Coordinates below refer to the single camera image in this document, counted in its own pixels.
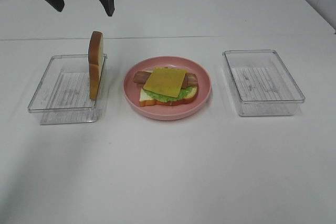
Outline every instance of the cheese slice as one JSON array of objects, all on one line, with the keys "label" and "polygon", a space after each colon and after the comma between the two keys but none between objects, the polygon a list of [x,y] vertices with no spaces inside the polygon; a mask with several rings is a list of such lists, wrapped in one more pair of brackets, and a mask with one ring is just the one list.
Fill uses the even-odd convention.
[{"label": "cheese slice", "polygon": [[177,97],[186,73],[185,69],[155,68],[143,88],[157,94]]}]

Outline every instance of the white tabletop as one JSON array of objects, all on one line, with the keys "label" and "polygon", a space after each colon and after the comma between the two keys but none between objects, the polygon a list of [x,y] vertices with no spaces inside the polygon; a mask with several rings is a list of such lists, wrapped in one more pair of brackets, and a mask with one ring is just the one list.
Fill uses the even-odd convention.
[{"label": "white tabletop", "polygon": [[115,0],[108,17],[98,0],[0,0],[0,39],[333,34],[305,0]]},{"label": "white tabletop", "polygon": [[[40,126],[27,105],[52,55],[88,40],[0,41],[0,223],[335,223],[332,36],[109,39],[109,98],[96,123]],[[294,116],[242,118],[222,51],[275,49],[306,96]],[[212,94],[163,122],[134,112],[127,70],[161,55],[204,66]]]}]

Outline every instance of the bread slice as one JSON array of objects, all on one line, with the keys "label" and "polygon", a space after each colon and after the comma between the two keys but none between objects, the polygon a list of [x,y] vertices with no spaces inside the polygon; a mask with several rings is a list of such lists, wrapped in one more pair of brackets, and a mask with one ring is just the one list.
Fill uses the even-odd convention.
[{"label": "bread slice", "polygon": [[103,67],[103,34],[94,31],[89,45],[90,99],[97,98],[101,70]]},{"label": "bread slice", "polygon": [[141,88],[139,103],[141,107],[152,106],[156,104],[167,105],[167,106],[176,106],[180,104],[188,104],[195,100],[197,97],[198,87],[193,86],[192,91],[183,99],[175,102],[160,102],[152,97],[150,97],[144,90]]}]

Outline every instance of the transparent tray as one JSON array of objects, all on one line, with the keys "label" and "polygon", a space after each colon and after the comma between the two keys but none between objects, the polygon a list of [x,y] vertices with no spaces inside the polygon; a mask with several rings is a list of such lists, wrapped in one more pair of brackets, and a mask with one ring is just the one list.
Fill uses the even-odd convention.
[{"label": "transparent tray", "polygon": [[226,77],[240,116],[294,115],[305,96],[274,50],[225,51]]},{"label": "transparent tray", "polygon": [[31,99],[28,112],[35,113],[40,124],[95,122],[103,113],[107,92],[106,59],[97,99],[90,100],[88,55],[53,56]]}]

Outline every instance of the lettuce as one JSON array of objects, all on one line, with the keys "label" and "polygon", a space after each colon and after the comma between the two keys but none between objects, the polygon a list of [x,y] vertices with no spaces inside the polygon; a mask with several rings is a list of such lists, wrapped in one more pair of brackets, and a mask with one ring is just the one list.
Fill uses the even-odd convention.
[{"label": "lettuce", "polygon": [[152,91],[144,89],[147,95],[149,95],[151,98],[154,98],[160,102],[175,102],[178,100],[181,100],[185,98],[191,91],[193,90],[193,87],[187,87],[186,89],[181,89],[178,97],[169,97],[167,95],[157,94]]}]

